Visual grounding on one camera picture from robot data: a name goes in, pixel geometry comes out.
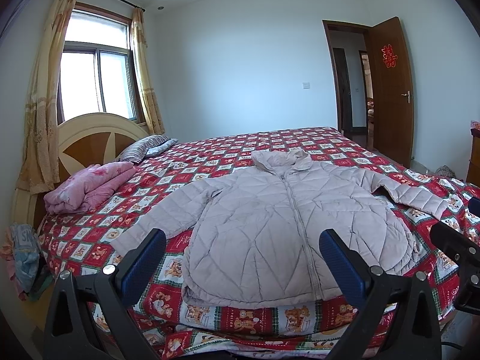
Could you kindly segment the beige quilted puffer jacket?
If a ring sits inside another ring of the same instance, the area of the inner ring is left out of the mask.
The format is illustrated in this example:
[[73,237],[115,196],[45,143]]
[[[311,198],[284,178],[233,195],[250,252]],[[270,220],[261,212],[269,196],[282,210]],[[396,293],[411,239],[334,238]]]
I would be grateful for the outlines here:
[[390,203],[440,219],[448,203],[359,167],[319,162],[301,149],[255,151],[253,164],[168,194],[114,239],[118,254],[154,228],[191,230],[181,264],[183,300],[258,309],[329,300],[341,291],[319,248],[333,229],[370,266],[402,275],[424,250]]

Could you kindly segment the grey clothes on floor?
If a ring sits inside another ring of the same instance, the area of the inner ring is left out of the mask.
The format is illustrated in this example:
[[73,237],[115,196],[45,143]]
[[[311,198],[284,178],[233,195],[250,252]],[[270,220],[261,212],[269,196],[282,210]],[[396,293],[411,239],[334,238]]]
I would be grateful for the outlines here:
[[441,178],[456,178],[456,173],[447,165],[439,167],[434,174]]

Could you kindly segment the clothes pile beside bed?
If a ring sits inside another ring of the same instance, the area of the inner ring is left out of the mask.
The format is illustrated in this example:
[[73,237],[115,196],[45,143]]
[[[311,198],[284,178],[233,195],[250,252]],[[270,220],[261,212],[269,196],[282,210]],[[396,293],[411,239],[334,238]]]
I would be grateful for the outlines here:
[[13,223],[7,228],[1,258],[7,263],[9,280],[23,302],[38,301],[53,281],[38,236],[29,224]]

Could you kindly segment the wooden dresser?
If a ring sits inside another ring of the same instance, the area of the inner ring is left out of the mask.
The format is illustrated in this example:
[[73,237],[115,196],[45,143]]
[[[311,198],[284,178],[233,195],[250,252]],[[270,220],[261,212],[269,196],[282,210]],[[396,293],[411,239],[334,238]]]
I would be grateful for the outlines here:
[[469,169],[466,181],[475,186],[480,186],[480,128],[479,121],[472,121],[470,133],[473,138],[472,150],[469,159]]

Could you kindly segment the red patchwork bed quilt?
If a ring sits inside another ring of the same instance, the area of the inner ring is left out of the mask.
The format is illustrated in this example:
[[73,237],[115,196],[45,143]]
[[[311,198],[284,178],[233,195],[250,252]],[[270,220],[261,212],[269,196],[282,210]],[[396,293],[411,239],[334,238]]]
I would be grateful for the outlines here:
[[41,251],[54,274],[121,261],[135,235],[167,244],[130,307],[157,359],[324,359],[354,320],[319,250],[334,229],[369,265],[424,272],[440,319],[458,268],[431,244],[444,222],[479,241],[479,187],[424,175],[331,127],[226,136],[145,159],[97,208],[48,214]]

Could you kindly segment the pink folded blanket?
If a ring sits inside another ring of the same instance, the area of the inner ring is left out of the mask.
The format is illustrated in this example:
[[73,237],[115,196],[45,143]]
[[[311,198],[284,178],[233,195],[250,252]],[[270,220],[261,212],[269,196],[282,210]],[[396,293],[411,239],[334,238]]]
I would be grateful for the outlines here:
[[82,213],[96,209],[137,172],[130,162],[91,165],[44,196],[48,214]]

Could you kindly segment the brown wooden door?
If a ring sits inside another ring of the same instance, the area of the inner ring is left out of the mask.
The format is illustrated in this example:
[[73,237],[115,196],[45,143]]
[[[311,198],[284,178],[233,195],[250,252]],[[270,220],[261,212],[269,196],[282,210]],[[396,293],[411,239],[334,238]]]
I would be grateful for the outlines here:
[[[381,49],[393,46],[398,55],[395,68],[386,68]],[[372,69],[374,133],[373,146],[386,157],[409,167],[413,152],[413,79],[404,31],[398,17],[368,30],[368,57]],[[401,94],[410,91],[408,104]]]

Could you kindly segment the left yellow curtain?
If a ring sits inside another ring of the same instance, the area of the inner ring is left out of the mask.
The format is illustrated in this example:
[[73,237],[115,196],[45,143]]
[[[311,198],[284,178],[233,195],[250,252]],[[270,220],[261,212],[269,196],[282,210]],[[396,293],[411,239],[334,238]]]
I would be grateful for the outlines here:
[[57,97],[61,57],[77,0],[54,0],[49,8],[28,88],[23,163],[16,186],[30,194],[59,183]]

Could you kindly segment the yellow curtain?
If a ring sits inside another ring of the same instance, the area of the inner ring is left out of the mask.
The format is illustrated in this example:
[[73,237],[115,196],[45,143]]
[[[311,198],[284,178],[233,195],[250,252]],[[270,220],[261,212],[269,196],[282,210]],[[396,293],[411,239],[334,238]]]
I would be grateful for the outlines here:
[[54,0],[49,8],[28,88],[23,163],[16,186],[30,194],[59,183],[57,97],[61,57],[77,0]]
[[164,134],[165,127],[148,68],[147,43],[143,19],[143,10],[134,8],[130,24],[130,45],[133,53],[137,88],[143,115],[150,134]]

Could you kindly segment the striped grey pillow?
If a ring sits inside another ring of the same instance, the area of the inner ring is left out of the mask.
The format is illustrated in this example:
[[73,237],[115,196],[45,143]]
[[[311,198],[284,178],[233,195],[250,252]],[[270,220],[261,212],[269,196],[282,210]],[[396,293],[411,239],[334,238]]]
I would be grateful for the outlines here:
[[116,160],[140,164],[146,158],[161,155],[176,143],[176,138],[169,138],[164,135],[150,135],[129,145],[117,156]]

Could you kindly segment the cream wooden headboard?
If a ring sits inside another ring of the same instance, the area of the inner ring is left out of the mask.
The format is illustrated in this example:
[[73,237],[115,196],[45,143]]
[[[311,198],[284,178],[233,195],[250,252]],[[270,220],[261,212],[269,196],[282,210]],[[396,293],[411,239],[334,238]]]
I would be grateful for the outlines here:
[[[58,169],[64,182],[93,164],[106,164],[135,141],[147,136],[142,126],[119,115],[90,113],[58,126]],[[43,195],[16,189],[10,221],[38,228],[47,211]]]

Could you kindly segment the red double happiness decoration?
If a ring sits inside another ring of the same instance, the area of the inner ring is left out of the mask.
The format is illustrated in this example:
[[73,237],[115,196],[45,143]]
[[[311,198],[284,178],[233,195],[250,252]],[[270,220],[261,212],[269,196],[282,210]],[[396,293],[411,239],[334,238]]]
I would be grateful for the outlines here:
[[382,49],[382,61],[386,68],[395,68],[398,55],[394,52],[391,44],[385,45]]

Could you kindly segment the right yellow curtain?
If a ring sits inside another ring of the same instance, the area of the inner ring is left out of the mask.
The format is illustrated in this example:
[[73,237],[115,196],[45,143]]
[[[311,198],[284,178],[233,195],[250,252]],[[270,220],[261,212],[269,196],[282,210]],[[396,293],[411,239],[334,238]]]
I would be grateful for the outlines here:
[[143,10],[134,8],[130,24],[130,45],[133,53],[137,88],[143,115],[150,134],[164,134],[165,127],[148,68],[147,43],[143,19]]

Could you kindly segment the window with brown frame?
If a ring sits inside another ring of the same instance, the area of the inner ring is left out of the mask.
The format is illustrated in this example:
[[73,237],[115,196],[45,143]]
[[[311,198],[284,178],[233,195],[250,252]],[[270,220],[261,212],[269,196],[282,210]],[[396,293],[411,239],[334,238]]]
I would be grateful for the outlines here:
[[131,19],[83,2],[75,5],[60,62],[59,123],[91,113],[145,122],[130,34]]

